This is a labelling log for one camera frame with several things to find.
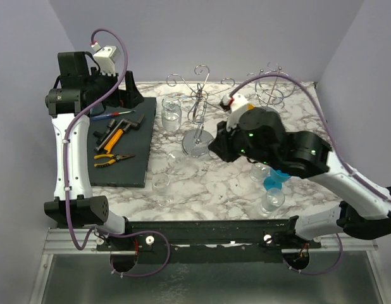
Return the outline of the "chrome swirl wine glass rack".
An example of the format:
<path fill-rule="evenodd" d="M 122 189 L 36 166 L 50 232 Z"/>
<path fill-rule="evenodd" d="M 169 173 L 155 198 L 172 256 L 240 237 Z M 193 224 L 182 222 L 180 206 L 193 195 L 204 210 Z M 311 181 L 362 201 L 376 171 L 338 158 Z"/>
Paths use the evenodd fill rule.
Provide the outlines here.
<path fill-rule="evenodd" d="M 235 80 L 230 77 L 225 77 L 221 80 L 220 84 L 226 85 L 226 87 L 220 91 L 207 92 L 205 86 L 209 80 L 210 69 L 207 65 L 197 65 L 194 68 L 194 73 L 200 75 L 202 72 L 206 72 L 206 76 L 203 82 L 198 82 L 196 87 L 193 88 L 190 84 L 178 73 L 172 73 L 166 78 L 166 84 L 170 87 L 177 85 L 177 79 L 180 79 L 190 89 L 189 98 L 193 100 L 193 105 L 187 112 L 187 120 L 195 126 L 194 129 L 187 131 L 182 139 L 182 151 L 186 155 L 191 155 L 194 152 L 194 156 L 198 157 L 205 153 L 208 153 L 208 149 L 203 146 L 209 141 L 213 140 L 213 136 L 210 132 L 204 130 L 206 112 L 208 106 L 221 109 L 208 101 L 210 96 L 226 92 L 234 87 Z"/>

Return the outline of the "dark grey box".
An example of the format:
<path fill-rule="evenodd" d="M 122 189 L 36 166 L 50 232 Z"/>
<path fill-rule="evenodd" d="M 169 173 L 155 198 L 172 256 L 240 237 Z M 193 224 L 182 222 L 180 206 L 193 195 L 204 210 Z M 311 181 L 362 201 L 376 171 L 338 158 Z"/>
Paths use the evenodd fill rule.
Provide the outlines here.
<path fill-rule="evenodd" d="M 94 159 L 94 156 L 97 155 L 95 148 L 98 141 L 94 134 L 96 132 L 98 134 L 105 132 L 110 120 L 90 122 L 87 138 L 87 157 L 89 179 L 92 186 L 145 187 L 156 108 L 157 99 L 145 97 L 144 102 L 133 109 L 129 109 L 127 114 L 116 117 L 117 122 L 123 118 L 135 122 L 142 120 L 142 122 L 139 130 L 129 130 L 124 133 L 111 151 L 115 155 L 131 155 L 132 157 L 106 168 L 96 168 L 94 166 L 96 163 L 102 163 L 107 160 L 105 158 L 100 160 Z"/>

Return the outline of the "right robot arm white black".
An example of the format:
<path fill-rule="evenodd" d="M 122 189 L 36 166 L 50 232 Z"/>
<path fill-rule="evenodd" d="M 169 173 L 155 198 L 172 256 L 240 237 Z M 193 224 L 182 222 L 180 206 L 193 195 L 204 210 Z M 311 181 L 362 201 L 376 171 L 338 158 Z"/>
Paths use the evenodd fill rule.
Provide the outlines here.
<path fill-rule="evenodd" d="M 380 194 L 372 193 L 343 167 L 325 140 L 310 131 L 286 131 L 275 112 L 247 110 L 234 127 L 220 121 L 209 149 L 225 162 L 244 156 L 265 163 L 292 177 L 315 182 L 341 199 L 326 212 L 296 217 L 294 226 L 284 232 L 285 243 L 291 248 L 340 232 L 363 240 L 391 234 L 391 186 L 376 186 Z"/>

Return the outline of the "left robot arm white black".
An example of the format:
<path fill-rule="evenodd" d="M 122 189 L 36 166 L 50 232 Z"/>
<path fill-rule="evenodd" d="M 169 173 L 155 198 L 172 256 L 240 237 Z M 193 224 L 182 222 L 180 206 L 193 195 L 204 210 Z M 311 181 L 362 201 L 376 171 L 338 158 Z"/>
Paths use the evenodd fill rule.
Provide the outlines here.
<path fill-rule="evenodd" d="M 89 180 L 87 135 L 88 107 L 97 100 L 120 106 L 117 91 L 122 79 L 115 72 L 118 50 L 106 46 L 89 52 L 58 54 L 59 76 L 45 103 L 56 136 L 57 181 L 52 201 L 44 213 L 61 227 L 93 227 L 112 234 L 119 250 L 133 244 L 126 219 L 111 212 L 105 196 L 94 196 Z"/>

